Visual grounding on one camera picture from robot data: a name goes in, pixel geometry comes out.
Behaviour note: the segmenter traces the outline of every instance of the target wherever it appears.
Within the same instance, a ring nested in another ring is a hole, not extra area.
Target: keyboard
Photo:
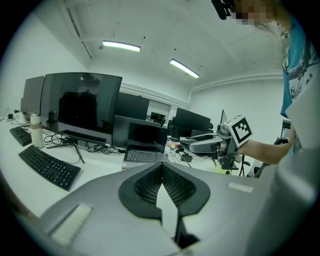
[[[128,151],[127,161],[136,162],[168,162],[168,157],[164,153],[156,152],[139,152],[139,151]]]
[[[47,181],[66,191],[69,191],[77,174],[81,170],[80,167],[60,161],[34,145],[19,153],[19,156]]]
[[[10,129],[10,133],[23,147],[32,143],[30,133],[21,127]]]

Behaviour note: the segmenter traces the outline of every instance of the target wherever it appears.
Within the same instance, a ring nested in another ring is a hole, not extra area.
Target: laptop keyboard
[[[136,162],[168,162],[164,153],[129,151],[126,160]]]

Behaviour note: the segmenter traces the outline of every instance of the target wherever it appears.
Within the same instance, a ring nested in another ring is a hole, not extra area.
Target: fluorescent light
[[[132,45],[132,44],[127,44],[123,42],[111,42],[111,41],[103,41],[102,42],[104,46],[109,46],[109,47],[117,47],[117,48],[122,48],[122,49],[127,49],[135,52],[140,52],[140,46]]]
[[[188,73],[189,75],[193,76],[194,78],[199,78],[200,76],[193,72],[190,68],[186,67],[185,65],[183,65],[182,63],[176,61],[175,59],[172,59],[170,61],[170,64],[176,66],[177,68],[183,70],[184,72]]]

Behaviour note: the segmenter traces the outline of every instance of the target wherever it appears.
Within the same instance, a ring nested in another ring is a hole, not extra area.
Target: white ceiling
[[[235,19],[221,20],[211,0],[65,0],[65,6],[92,59],[142,76],[195,88],[281,69],[281,40]],[[274,29],[281,33],[277,24]],[[141,51],[99,49],[103,40],[137,45]],[[171,59],[200,78],[184,74]]]

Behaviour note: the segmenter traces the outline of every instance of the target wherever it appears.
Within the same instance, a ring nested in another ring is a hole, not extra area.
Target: white desk
[[[16,126],[18,126],[18,124],[13,125],[11,122],[5,120],[0,122],[0,169],[16,196],[37,217],[40,217],[50,206],[83,184],[93,179],[122,171],[124,154],[112,153],[105,155],[101,152],[90,153],[79,147],[85,164],[81,161],[74,164],[75,166],[81,167],[81,171],[74,180],[70,191],[67,192],[41,177],[18,156],[18,154],[29,145],[22,147],[11,135],[10,129]],[[44,147],[41,150],[59,160],[70,163],[74,163],[79,159],[76,152],[70,147],[51,149]],[[192,162],[190,163],[193,168],[214,172],[215,164],[211,159],[203,159],[192,153],[190,153],[190,155],[193,156]],[[168,158],[171,162],[174,162],[173,157],[169,156]],[[188,166],[186,162],[175,161]],[[232,174],[237,175],[239,171],[233,171]],[[173,235],[174,229],[172,227],[177,219],[177,215],[175,215],[177,209],[163,186],[161,186],[158,193],[157,206],[163,211],[163,227],[167,229],[169,235]]]

